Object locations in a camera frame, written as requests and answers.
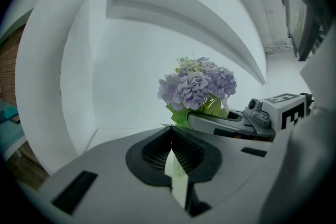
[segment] purple hydrangea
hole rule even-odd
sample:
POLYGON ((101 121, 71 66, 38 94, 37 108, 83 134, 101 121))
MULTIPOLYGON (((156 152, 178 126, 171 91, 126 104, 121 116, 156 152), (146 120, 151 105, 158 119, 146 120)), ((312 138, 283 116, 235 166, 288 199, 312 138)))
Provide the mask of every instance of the purple hydrangea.
POLYGON ((209 92, 219 99, 223 100, 236 93, 237 83, 233 72, 224 67, 212 69, 210 71, 211 83, 209 92))
POLYGON ((218 67, 208 58, 178 59, 177 74, 160 79, 157 97, 171 104, 175 110, 198 110, 210 98, 220 99, 227 109, 226 99, 236 93, 233 72, 218 67))

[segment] monitor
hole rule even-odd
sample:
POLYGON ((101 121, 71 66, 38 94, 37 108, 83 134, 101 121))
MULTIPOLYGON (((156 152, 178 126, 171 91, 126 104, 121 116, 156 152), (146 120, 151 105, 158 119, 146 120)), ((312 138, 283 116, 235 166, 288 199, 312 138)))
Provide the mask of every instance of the monitor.
POLYGON ((286 8, 286 25, 299 61, 305 61, 318 36, 320 23, 315 0, 283 0, 286 8))

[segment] green leaf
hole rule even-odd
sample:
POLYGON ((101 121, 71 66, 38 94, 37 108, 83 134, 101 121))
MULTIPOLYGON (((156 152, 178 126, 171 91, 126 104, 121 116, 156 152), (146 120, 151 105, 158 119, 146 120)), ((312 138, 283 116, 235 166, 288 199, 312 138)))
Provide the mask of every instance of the green leaf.
POLYGON ((205 114, 213 115, 213 116, 220 116, 220 107, 221 101, 216 100, 214 101, 208 109, 205 110, 205 114))
POLYGON ((226 111, 226 109, 221 109, 221 111, 219 112, 219 116, 222 118, 227 118, 227 116, 229 116, 229 112, 226 111))
POLYGON ((170 104, 166 105, 166 108, 173 113, 171 119, 176 122, 176 127, 192 129, 188 123, 188 114, 190 112, 189 109, 184 108, 182 110, 174 110, 170 104))
POLYGON ((213 98, 209 98, 200 108, 198 111, 205 113, 205 111, 209 108, 209 106, 214 102, 213 98))
POLYGON ((166 105, 166 108, 168 108, 173 114, 176 112, 171 104, 166 105))

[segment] teal object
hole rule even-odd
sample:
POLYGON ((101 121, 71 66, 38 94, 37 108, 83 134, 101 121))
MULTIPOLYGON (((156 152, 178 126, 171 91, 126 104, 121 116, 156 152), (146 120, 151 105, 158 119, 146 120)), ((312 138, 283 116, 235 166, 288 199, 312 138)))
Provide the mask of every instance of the teal object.
POLYGON ((4 109, 4 112, 5 112, 5 118, 6 119, 10 119, 11 117, 15 116, 18 114, 17 112, 17 108, 15 106, 7 106, 5 109, 4 109))
POLYGON ((0 151, 4 153, 10 148, 16 141, 23 137, 25 133, 23 132, 21 123, 15 124, 11 121, 6 121, 0 124, 0 151))

